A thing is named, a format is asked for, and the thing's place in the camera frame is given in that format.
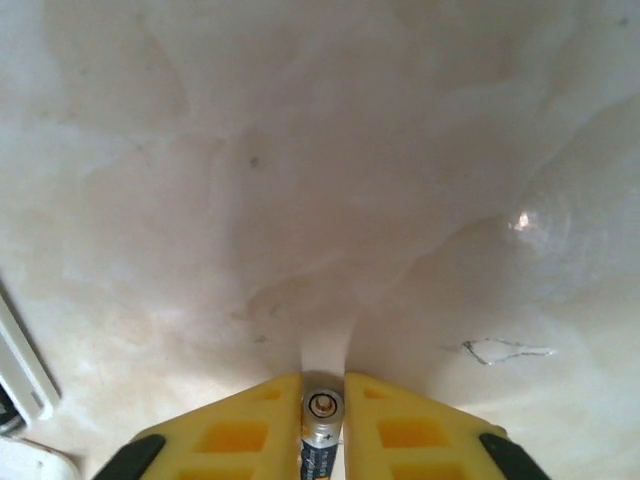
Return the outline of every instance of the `rectangular cutout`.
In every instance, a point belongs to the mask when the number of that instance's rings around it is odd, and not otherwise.
[[[213,425],[200,441],[197,453],[259,452],[269,426],[262,422],[224,422]]]
[[[384,448],[448,447],[440,426],[425,418],[389,418],[378,422]]]
[[[467,480],[460,465],[396,465],[393,480]]]
[[[180,474],[177,480],[251,480],[253,470],[248,468],[208,468],[198,470],[186,470]]]
[[[369,398],[371,400],[381,400],[383,398],[388,398],[387,395],[385,395],[382,392],[379,392],[378,390],[373,390],[372,388],[367,388],[364,391],[364,398]]]

